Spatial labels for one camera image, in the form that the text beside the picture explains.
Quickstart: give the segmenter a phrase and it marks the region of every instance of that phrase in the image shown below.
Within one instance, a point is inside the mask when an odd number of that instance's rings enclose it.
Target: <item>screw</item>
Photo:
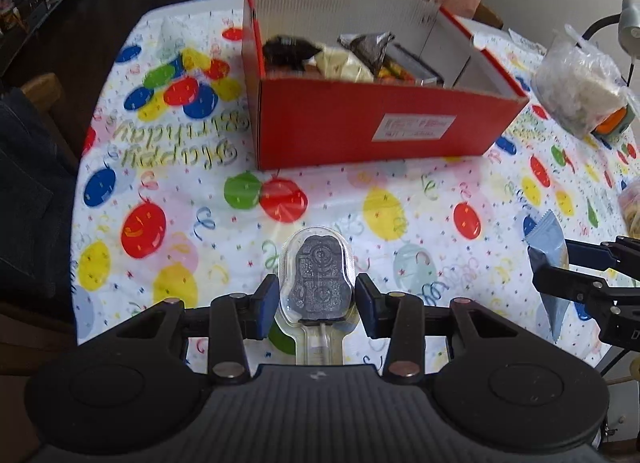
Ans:
[[[244,367],[238,362],[219,362],[213,366],[213,374],[215,376],[231,380],[242,376],[244,373]]]
[[[420,366],[408,360],[397,360],[389,365],[389,372],[397,377],[415,377],[420,373]]]

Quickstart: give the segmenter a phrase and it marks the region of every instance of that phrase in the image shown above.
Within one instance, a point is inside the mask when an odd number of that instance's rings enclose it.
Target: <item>box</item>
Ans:
[[[484,153],[529,99],[446,10],[427,0],[244,0],[242,61],[259,169]],[[391,31],[444,87],[270,78],[278,34],[337,46]]]

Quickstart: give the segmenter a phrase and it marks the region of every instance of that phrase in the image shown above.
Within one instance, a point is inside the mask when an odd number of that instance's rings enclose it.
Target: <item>blue snack package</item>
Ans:
[[[556,215],[548,211],[526,236],[529,244],[527,253],[533,273],[543,265],[557,266],[558,268],[569,268],[569,252],[564,242],[562,227]],[[562,329],[562,319],[569,307],[569,301],[540,293],[540,299],[545,307],[546,314],[551,326],[551,336],[554,342],[558,341]]]

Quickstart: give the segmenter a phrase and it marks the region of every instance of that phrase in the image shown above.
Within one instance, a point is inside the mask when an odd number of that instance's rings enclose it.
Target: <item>white label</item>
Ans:
[[[372,142],[402,140],[439,140],[456,117],[449,115],[403,115],[387,113],[382,117]]]

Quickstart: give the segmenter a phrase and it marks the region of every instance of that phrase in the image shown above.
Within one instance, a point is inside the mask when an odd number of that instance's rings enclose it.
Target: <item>tablecloth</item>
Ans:
[[[638,173],[631,131],[612,144],[564,132],[530,93],[540,55],[476,35],[531,95],[482,157],[255,170],[241,61],[241,10],[150,16],[136,26],[104,85],[78,176],[72,280],[79,341],[165,297],[188,307],[252,293],[277,272],[284,241],[322,225],[351,244],[357,271],[382,292],[426,304],[470,297],[550,338],[524,236],[546,212],[567,238],[625,234],[617,195]],[[283,131],[282,146],[287,147]],[[630,286],[614,271],[612,286]],[[580,306],[566,312],[559,347],[595,365],[606,351]],[[384,339],[362,325],[344,362],[382,366]],[[187,361],[205,371],[206,339]],[[247,341],[259,363],[293,363],[290,344]],[[447,361],[428,338],[426,369]]]

